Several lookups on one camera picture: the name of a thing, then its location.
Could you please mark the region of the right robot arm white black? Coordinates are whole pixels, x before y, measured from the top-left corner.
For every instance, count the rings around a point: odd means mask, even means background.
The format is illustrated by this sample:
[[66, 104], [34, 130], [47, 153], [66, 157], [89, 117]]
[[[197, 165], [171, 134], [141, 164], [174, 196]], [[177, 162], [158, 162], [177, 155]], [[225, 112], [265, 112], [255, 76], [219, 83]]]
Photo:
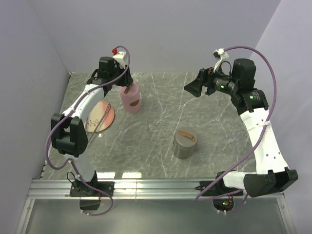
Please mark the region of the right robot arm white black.
[[229, 75], [218, 67], [201, 69], [196, 79], [184, 86], [185, 91], [197, 98], [203, 87], [207, 88], [207, 95], [216, 91], [230, 95], [249, 134], [256, 160], [254, 173], [236, 171], [239, 161], [220, 173], [205, 192], [215, 186], [221, 195], [246, 192], [250, 197], [258, 197], [281, 193], [298, 180], [297, 171], [289, 168], [278, 147], [270, 122], [272, 109], [266, 96], [254, 87], [255, 72], [252, 60], [239, 58], [234, 61]]

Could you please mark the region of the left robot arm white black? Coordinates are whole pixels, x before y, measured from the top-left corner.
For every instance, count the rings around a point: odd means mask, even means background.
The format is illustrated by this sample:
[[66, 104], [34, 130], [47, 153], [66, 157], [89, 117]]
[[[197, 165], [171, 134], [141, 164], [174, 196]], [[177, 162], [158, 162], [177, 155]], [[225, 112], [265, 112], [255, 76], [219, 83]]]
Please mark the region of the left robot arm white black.
[[127, 87], [133, 83], [129, 71], [130, 56], [122, 51], [112, 57], [101, 57], [98, 68], [87, 80], [85, 88], [75, 102], [63, 113], [51, 117], [48, 143], [73, 168], [72, 187], [86, 196], [107, 195], [99, 183], [97, 173], [85, 153], [88, 136], [85, 123], [93, 108], [112, 89], [113, 85]]

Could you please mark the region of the grey cylindrical container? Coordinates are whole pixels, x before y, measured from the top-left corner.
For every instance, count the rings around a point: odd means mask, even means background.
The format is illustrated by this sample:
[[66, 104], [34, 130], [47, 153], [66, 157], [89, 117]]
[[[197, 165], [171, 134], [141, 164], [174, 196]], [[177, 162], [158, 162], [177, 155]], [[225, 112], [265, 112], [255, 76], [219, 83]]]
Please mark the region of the grey cylindrical container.
[[198, 144], [198, 135], [191, 127], [181, 127], [174, 135], [173, 155], [178, 159], [188, 159], [191, 157]]

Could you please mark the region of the grey container lid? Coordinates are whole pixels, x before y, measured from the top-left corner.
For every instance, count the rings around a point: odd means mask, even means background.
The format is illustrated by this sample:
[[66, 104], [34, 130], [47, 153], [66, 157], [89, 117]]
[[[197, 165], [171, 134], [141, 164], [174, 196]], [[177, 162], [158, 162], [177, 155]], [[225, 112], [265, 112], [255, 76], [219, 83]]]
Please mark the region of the grey container lid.
[[174, 135], [174, 143], [181, 149], [192, 149], [198, 143], [197, 132], [191, 127], [180, 127]]

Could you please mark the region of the pink cylindrical container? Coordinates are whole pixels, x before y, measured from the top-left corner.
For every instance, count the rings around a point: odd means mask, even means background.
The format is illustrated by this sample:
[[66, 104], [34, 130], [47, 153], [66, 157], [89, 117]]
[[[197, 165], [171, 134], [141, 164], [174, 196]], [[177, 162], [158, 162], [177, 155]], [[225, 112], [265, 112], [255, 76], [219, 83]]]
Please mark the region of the pink cylindrical container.
[[121, 98], [123, 109], [126, 112], [130, 114], [134, 114], [140, 110], [141, 108], [140, 93], [138, 96], [133, 96], [133, 97], [125, 97], [125, 96], [120, 95], [120, 98]]

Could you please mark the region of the pink container lid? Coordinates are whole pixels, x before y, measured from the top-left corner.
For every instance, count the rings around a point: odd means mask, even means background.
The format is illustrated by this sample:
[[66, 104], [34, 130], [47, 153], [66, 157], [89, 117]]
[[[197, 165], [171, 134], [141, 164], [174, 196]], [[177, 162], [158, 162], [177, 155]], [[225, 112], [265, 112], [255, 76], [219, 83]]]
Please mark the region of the pink container lid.
[[125, 97], [133, 97], [138, 96], [140, 93], [139, 84], [137, 82], [133, 82], [129, 86], [120, 86], [119, 94]]

